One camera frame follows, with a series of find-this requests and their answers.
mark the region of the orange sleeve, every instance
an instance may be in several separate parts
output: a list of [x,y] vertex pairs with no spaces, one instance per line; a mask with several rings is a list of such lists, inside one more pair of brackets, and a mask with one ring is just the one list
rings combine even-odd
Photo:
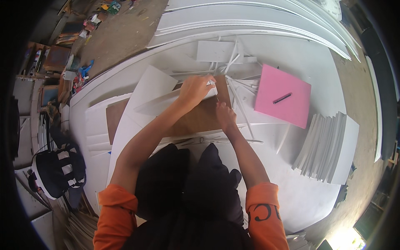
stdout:
[[289,249],[279,215],[278,186],[263,182],[246,193],[249,234],[257,249]]
[[123,187],[110,184],[99,193],[99,204],[102,209],[94,232],[94,249],[120,249],[137,227],[138,199]]

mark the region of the pink foam board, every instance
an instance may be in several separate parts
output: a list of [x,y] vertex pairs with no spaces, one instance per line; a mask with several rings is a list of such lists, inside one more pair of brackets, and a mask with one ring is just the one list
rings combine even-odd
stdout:
[[264,64],[254,110],[306,128],[310,95],[310,84]]

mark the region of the hand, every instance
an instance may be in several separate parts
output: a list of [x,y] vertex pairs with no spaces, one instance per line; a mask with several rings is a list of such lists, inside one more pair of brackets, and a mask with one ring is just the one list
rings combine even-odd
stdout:
[[236,125],[236,114],[231,108],[226,106],[225,102],[217,102],[216,111],[218,122],[227,136],[233,132],[239,131]]
[[208,92],[215,88],[214,84],[207,85],[207,82],[213,80],[216,82],[213,76],[189,76],[182,84],[180,88],[180,94],[177,99],[186,108],[186,111],[191,111],[196,107]]

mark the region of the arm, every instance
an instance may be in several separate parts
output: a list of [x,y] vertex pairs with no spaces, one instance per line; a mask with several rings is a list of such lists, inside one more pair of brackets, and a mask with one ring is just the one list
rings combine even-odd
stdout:
[[217,103],[217,118],[235,150],[247,189],[262,182],[270,182],[260,159],[236,125],[235,112],[227,107],[225,102]]
[[108,187],[99,193],[102,205],[94,249],[120,249],[136,228],[135,194],[140,166],[148,159],[165,132],[184,114],[192,110],[215,85],[207,86],[212,76],[191,76],[181,87],[179,98],[162,114],[136,134],[120,153]]
[[235,112],[217,103],[217,118],[238,158],[247,187],[248,229],[255,249],[289,249],[279,215],[278,186],[271,183],[262,162],[236,125]]
[[127,143],[117,159],[110,184],[118,184],[131,194],[135,193],[140,166],[149,158],[166,131],[215,87],[213,84],[207,86],[209,80],[215,81],[210,75],[191,76],[184,81],[178,99]]

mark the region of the marker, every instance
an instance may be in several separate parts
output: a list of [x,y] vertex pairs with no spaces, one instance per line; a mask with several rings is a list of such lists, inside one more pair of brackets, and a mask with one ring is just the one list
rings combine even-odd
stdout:
[[276,99],[275,101],[273,101],[273,104],[277,104],[278,102],[285,100],[286,98],[288,98],[291,95],[292,95],[292,93],[286,94],[286,95],[282,96],[281,98]]

